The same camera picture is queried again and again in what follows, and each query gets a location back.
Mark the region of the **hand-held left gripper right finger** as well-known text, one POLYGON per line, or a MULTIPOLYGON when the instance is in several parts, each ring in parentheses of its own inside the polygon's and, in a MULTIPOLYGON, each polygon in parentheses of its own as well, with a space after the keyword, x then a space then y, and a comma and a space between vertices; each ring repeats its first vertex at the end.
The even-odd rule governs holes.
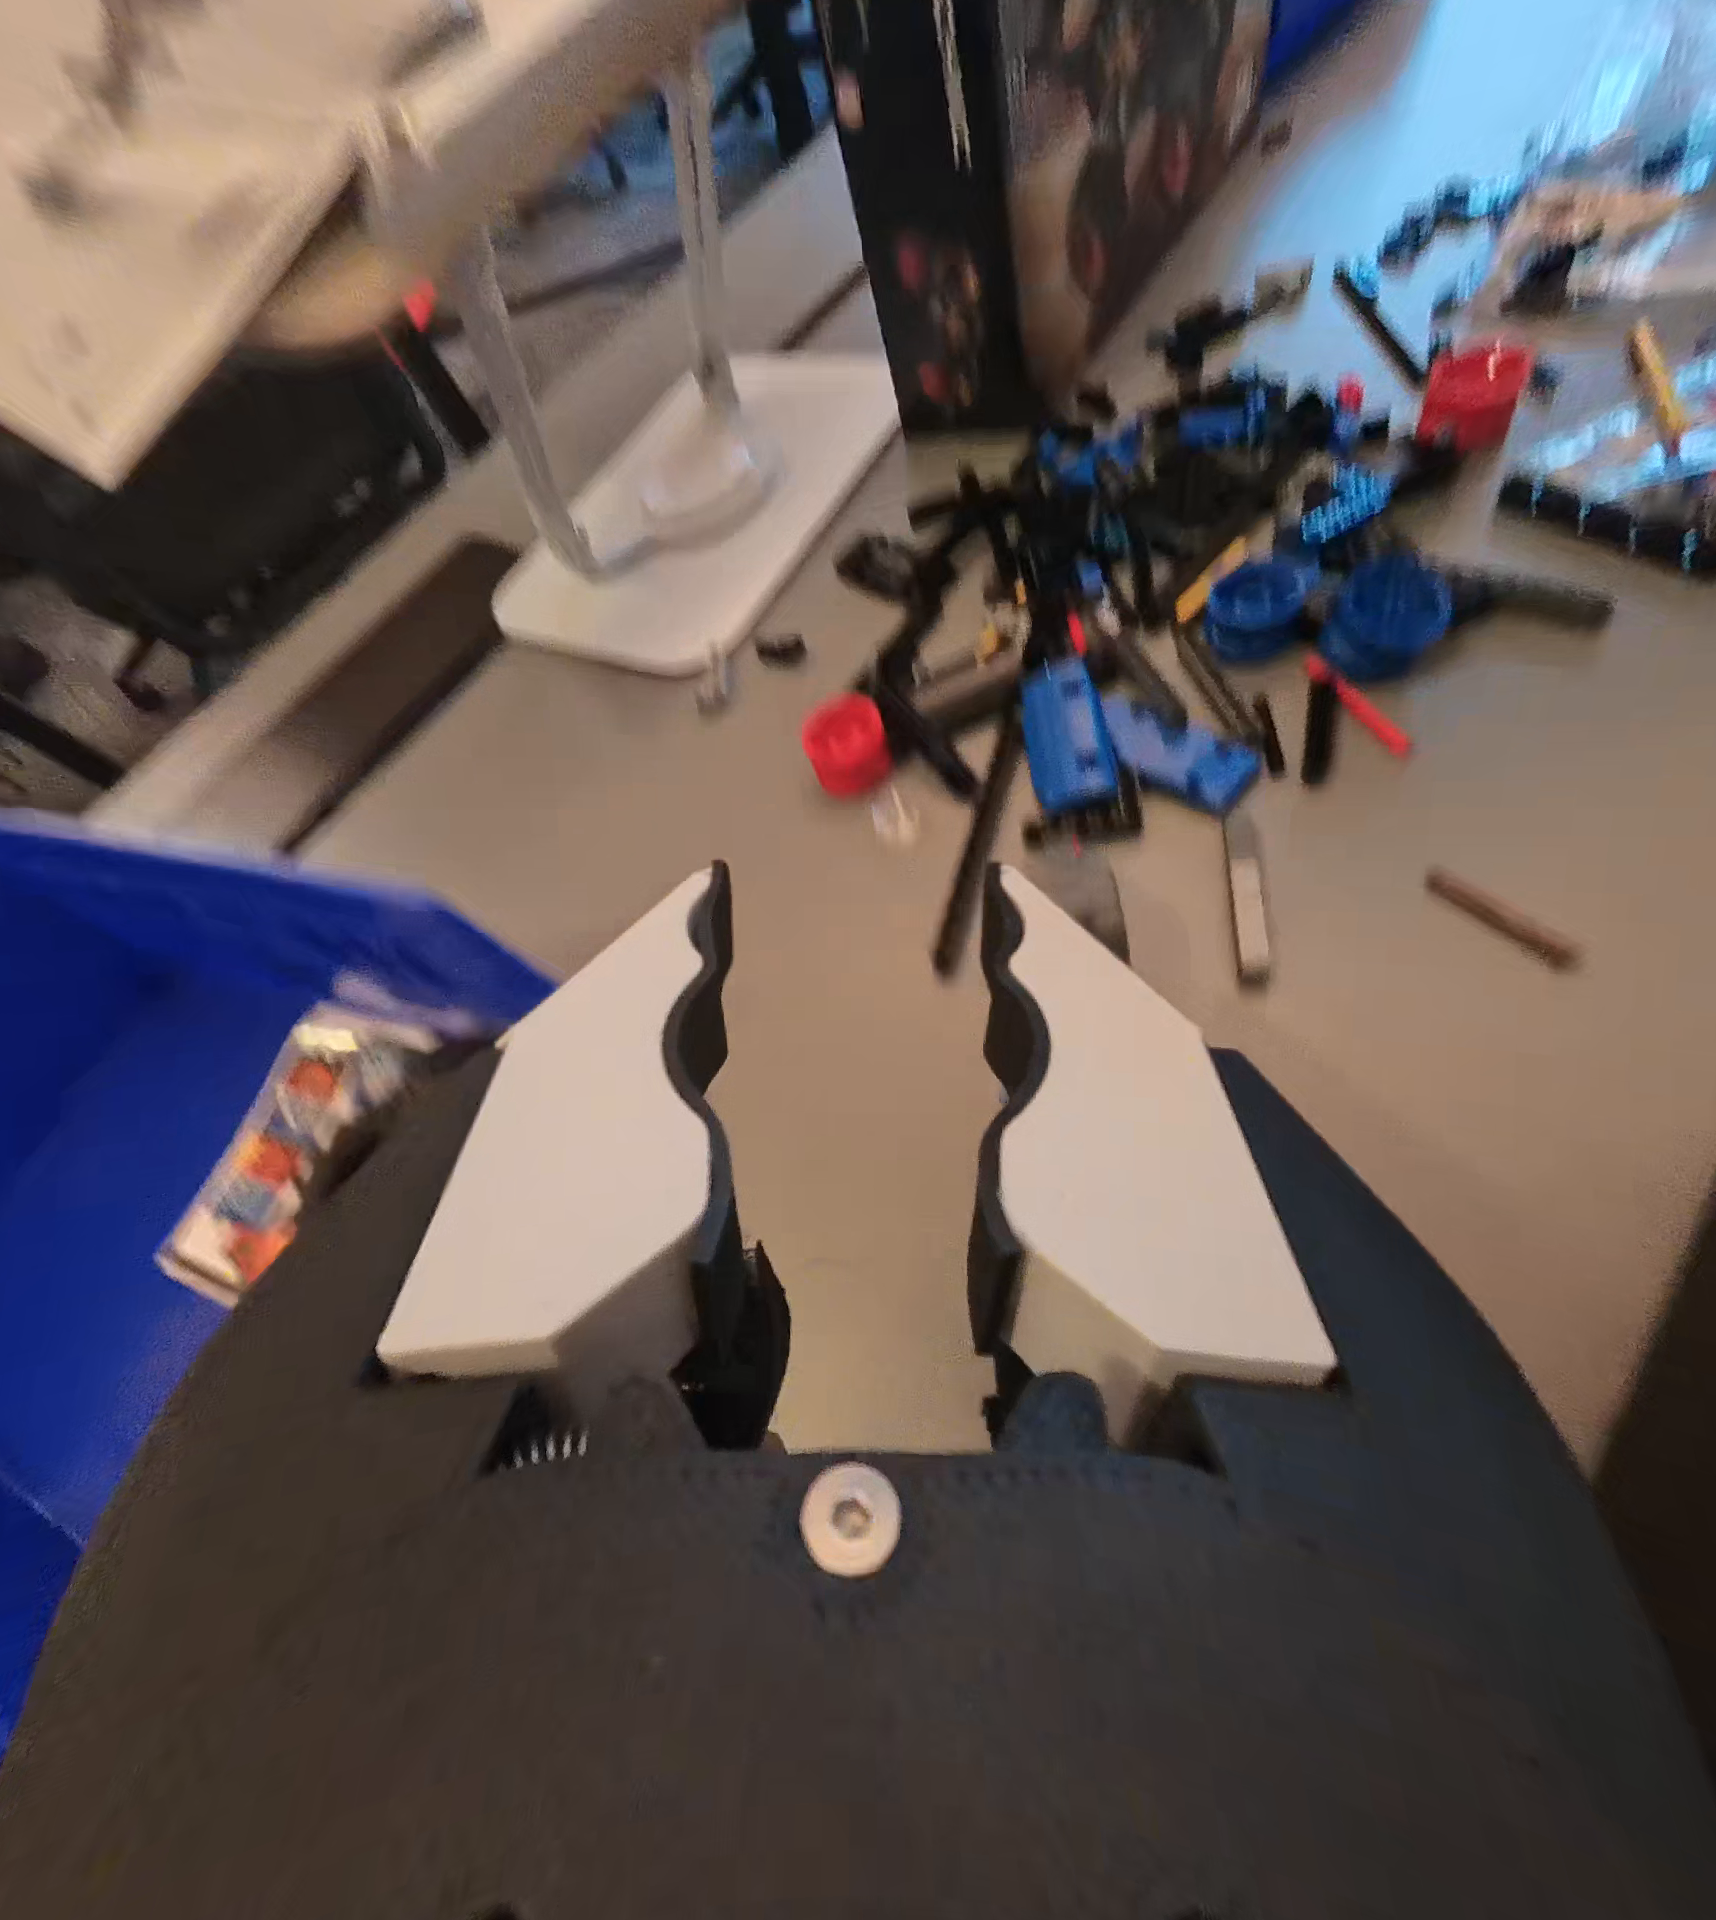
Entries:
POLYGON ((981 968, 974 1352, 1098 1389, 1323 1389, 1333 1344, 1199 1028, 1002 860, 981 968))

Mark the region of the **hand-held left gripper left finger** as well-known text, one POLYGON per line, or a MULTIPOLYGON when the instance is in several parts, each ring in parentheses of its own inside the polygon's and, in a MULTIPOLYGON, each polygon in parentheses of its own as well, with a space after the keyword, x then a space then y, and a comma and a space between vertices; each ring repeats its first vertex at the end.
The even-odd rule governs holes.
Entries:
POLYGON ((495 1049, 376 1337, 417 1380, 673 1376, 735 1308, 730 867, 680 881, 495 1049))

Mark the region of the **grey pull-back motor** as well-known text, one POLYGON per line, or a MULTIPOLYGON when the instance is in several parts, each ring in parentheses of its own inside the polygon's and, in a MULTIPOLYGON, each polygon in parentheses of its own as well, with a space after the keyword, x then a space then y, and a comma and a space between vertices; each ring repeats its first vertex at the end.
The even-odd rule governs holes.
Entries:
POLYGON ((1132 965, 1125 904, 1102 851, 1081 845, 1035 851, 1025 858, 1025 879, 1121 968, 1132 965))

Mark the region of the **blue angled shell panel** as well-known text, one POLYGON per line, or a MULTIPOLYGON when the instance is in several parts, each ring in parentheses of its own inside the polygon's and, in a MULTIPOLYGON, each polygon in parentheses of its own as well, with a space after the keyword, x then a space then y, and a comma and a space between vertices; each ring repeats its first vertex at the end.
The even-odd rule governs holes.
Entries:
POLYGON ((1176 728, 1121 691, 1102 697, 1102 718, 1116 764, 1141 789, 1209 819, 1226 819, 1262 777, 1262 759, 1254 746, 1197 725, 1176 728))

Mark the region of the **red wheel hub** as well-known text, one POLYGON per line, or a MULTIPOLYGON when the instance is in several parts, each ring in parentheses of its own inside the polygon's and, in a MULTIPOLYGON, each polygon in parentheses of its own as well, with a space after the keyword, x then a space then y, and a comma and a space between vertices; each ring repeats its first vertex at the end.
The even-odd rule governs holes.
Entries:
POLYGON ((1421 447, 1444 447, 1454 454, 1478 454, 1510 437, 1517 402, 1534 373, 1534 348, 1507 341, 1478 341, 1443 348, 1421 390, 1421 447))
POLYGON ((893 774, 886 718, 868 695, 844 691, 816 704, 800 728, 800 743, 833 801, 868 796, 893 774))

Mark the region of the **large clear bag of pins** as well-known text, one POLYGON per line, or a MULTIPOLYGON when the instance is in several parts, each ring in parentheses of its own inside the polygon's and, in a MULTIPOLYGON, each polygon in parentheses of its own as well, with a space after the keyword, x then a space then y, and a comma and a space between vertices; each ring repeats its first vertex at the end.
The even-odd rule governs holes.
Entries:
POLYGON ((1716 300, 1716 2, 1614 2, 1543 132, 1474 303, 1716 300))

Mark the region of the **grey desk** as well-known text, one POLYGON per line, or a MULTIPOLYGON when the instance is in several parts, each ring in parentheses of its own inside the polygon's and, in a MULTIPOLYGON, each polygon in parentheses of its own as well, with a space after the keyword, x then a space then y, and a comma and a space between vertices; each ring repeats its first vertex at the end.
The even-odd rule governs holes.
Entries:
MULTIPOLYGON (((1393 2, 1287 101, 1100 356, 1119 402, 1156 388, 1144 332, 1254 268, 1314 257, 1316 286, 1245 360, 1325 385, 1382 378, 1325 260, 1355 257, 1436 182, 1496 175, 1613 31, 1610 2, 1393 2)), ((800 161, 726 236, 737 342, 879 346, 855 278, 844 168, 800 161)), ((422 886, 547 973, 570 973, 709 858, 731 874, 726 1121, 737 1206, 793 1309, 776 1411, 791 1450, 968 1450, 988 1372, 964 1309, 968 1188, 993 1078, 978 962, 930 941, 965 810, 919 770, 910 815, 825 801, 801 716, 890 615, 834 550, 898 529, 912 493, 1008 442, 893 442, 772 625, 800 670, 744 656, 722 711, 692 684, 506 647, 326 819, 276 791, 261 746, 389 606, 465 537, 522 546, 501 452, 407 521, 330 599, 185 718, 93 823, 422 886)), ((1176 808, 1114 854, 1139 973, 1241 1051, 1444 1266, 1581 1464, 1613 1426, 1716 1180, 1716 586, 1493 515, 1503 475, 1425 501, 1417 543, 1613 594, 1589 639, 1488 615, 1375 695, 1411 755, 1343 730, 1329 780, 1266 780, 1255 835, 1275 973, 1230 965, 1220 835, 1176 808), (1457 872, 1577 945, 1556 973, 1433 900, 1457 872)))

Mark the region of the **printed sticker sheet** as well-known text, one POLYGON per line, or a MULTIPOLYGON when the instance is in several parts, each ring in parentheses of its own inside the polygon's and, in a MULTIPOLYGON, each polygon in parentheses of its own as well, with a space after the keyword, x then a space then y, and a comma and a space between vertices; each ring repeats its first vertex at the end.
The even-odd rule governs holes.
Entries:
POLYGON ((235 1305, 294 1241, 308 1200, 358 1128, 428 1074, 443 1040, 407 1021, 316 1005, 297 1021, 156 1267, 235 1305))

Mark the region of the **dark grey beam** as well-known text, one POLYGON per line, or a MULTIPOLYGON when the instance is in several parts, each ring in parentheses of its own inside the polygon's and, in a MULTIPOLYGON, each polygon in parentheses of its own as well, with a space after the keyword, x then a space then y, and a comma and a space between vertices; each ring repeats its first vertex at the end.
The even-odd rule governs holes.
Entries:
POLYGON ((1241 990, 1262 990, 1273 978, 1275 951, 1262 838, 1245 810, 1226 816, 1223 851, 1234 973, 1241 990))

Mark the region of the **long black beam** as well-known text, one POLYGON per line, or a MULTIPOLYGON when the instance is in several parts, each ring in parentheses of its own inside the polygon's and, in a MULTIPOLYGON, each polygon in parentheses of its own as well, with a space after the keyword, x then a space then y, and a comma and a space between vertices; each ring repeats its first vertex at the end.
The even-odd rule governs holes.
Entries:
POLYGON ((1627 561, 1653 564, 1704 582, 1716 579, 1716 537, 1690 515, 1638 511, 1524 470, 1507 475, 1496 487, 1496 511, 1560 529, 1573 541, 1589 541, 1627 561))
POLYGON ((997 847, 1002 816, 1011 802, 1015 770, 1022 764, 1022 700, 1013 695, 997 723, 997 736, 988 755, 988 770, 978 801, 971 802, 961 855, 956 860, 936 939, 930 947, 930 968, 937 978, 951 978, 961 968, 965 936, 971 932, 978 900, 982 894, 988 855, 997 847))

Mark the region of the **brown axle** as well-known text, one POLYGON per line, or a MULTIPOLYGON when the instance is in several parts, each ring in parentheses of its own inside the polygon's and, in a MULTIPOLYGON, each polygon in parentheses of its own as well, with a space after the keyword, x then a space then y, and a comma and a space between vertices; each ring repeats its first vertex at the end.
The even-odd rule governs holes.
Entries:
POLYGON ((1573 939, 1444 867, 1425 870, 1424 893, 1553 973, 1581 965, 1584 954, 1573 939))

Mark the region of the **blue curved shell panel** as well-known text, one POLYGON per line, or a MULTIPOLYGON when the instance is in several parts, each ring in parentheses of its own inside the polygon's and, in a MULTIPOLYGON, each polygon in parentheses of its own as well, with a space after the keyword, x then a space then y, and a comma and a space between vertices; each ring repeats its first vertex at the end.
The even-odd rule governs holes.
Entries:
POLYGON ((1025 675, 1020 723, 1029 787, 1045 819, 1116 802, 1119 759, 1082 657, 1059 657, 1025 675))

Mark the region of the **blue plastic bin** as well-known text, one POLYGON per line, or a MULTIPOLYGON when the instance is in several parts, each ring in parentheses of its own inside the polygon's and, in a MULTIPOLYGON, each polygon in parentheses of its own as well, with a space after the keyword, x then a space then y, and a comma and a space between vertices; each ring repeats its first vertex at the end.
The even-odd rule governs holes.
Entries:
POLYGON ((220 1308, 156 1253, 315 1010, 433 1042, 554 982, 425 893, 0 810, 0 1758, 84 1540, 220 1308))

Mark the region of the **red axle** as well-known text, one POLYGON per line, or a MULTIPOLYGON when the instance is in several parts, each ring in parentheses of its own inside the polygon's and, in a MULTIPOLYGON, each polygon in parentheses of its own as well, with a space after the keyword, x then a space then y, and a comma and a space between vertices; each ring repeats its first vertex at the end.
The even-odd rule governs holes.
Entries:
POLYGON ((1311 679, 1311 685, 1325 689, 1332 700, 1350 716, 1350 723, 1371 734, 1387 755, 1397 762, 1411 759, 1411 736, 1400 730, 1400 725, 1394 725, 1383 711, 1379 711, 1365 697, 1365 691, 1358 691, 1355 685, 1350 685, 1350 679, 1336 675, 1323 656, 1302 656, 1302 671, 1311 679))

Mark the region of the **blue wheel hub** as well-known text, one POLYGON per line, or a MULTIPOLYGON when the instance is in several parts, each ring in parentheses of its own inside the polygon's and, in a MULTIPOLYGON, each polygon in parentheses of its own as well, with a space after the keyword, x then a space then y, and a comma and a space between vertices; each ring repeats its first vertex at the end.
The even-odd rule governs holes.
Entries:
POLYGON ((1433 565, 1387 551, 1355 564, 1319 626, 1316 656, 1350 684, 1407 677, 1454 622, 1454 590, 1433 565))
POLYGON ((1297 557, 1248 561, 1205 594, 1202 632, 1226 665, 1263 665, 1300 640, 1316 568, 1297 557))

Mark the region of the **pile of loose building parts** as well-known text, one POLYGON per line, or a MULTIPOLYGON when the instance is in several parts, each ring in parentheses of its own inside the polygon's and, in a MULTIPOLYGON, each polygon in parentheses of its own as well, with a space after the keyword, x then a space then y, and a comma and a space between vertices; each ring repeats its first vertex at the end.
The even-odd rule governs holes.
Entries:
MULTIPOLYGON (((1316 651, 1355 564, 1407 551, 1436 571, 1485 568, 1428 561, 1393 527, 1397 507, 1444 490, 1464 454, 1366 415, 1358 378, 1323 390, 1259 369, 1209 371, 1254 324, 1297 306, 1308 282, 1297 263, 1254 277, 1241 300, 1183 306, 1146 342, 1163 399, 1125 413, 1107 388, 1077 388, 1002 477, 964 465, 946 493, 910 505, 905 537, 857 534, 837 551, 840 582, 897 611, 848 689, 879 704, 893 773, 915 762, 971 806, 1025 675, 1077 656, 1100 697, 1121 691, 1176 728, 1241 742, 1262 777, 1277 777, 1275 709, 1240 695, 1237 665, 1205 645, 1209 587, 1248 561, 1316 568, 1287 657, 1316 651)), ((1311 685, 1305 782, 1325 777, 1339 711, 1311 685)))

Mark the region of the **grey long beam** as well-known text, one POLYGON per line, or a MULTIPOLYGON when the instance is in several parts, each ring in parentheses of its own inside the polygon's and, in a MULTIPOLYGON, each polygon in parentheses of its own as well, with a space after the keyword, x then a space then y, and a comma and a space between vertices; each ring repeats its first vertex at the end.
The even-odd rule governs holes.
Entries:
POLYGON ((1443 582, 1454 631, 1489 612, 1514 612, 1563 632, 1589 635, 1607 626, 1614 612, 1614 599, 1610 594, 1548 578, 1444 565, 1443 582))

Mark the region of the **white book stand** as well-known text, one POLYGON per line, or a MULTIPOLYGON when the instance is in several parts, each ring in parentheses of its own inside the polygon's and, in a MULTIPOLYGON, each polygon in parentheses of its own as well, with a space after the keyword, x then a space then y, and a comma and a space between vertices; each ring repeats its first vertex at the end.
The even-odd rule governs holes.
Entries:
POLYGON ((566 369, 559 402, 534 388, 534 369, 499 273, 493 217, 450 260, 449 289, 469 363, 485 381, 499 437, 542 550, 589 586, 609 586, 649 561, 708 551, 740 533, 774 495, 776 442, 749 417, 724 330, 724 227, 709 135, 712 82, 692 38, 659 79, 677 190, 684 371, 670 371, 670 285, 621 316, 614 341, 566 369), (670 402, 670 426, 645 433, 625 507, 579 515, 574 482, 614 454, 652 406, 670 402))

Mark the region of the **long black axle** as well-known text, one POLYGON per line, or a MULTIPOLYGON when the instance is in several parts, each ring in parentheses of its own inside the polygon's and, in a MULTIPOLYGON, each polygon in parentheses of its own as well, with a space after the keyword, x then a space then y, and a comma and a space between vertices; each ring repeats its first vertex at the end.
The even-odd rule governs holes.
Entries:
POLYGON ((1428 366, 1411 341, 1387 318, 1382 303, 1382 277, 1371 260, 1339 260, 1332 268, 1332 286, 1350 320, 1365 332, 1387 369, 1410 392, 1421 392, 1428 366))

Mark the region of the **yellow axle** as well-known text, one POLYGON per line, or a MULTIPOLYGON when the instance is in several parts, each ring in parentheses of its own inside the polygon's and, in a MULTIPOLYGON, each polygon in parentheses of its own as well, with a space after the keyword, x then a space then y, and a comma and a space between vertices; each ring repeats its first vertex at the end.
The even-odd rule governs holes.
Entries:
POLYGON ((1660 436, 1660 447, 1666 454, 1677 454, 1681 449, 1690 415, 1651 320, 1639 318, 1627 332, 1623 348, 1628 373, 1634 377, 1638 392, 1646 402, 1660 436))

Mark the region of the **printed toy set box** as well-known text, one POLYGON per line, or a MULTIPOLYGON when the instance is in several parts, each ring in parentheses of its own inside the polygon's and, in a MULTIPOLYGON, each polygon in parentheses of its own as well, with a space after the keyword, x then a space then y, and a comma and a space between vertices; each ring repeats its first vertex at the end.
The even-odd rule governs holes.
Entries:
POLYGON ((1245 147, 1273 2, 816 2, 905 437, 1064 402, 1245 147))

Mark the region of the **open instruction booklet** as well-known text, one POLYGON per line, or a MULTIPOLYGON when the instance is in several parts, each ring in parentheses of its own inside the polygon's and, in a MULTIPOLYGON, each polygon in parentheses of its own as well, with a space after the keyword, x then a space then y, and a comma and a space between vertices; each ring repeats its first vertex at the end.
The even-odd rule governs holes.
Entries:
POLYGON ((350 204, 398 278, 731 2, 0 2, 0 430, 114 490, 350 204))

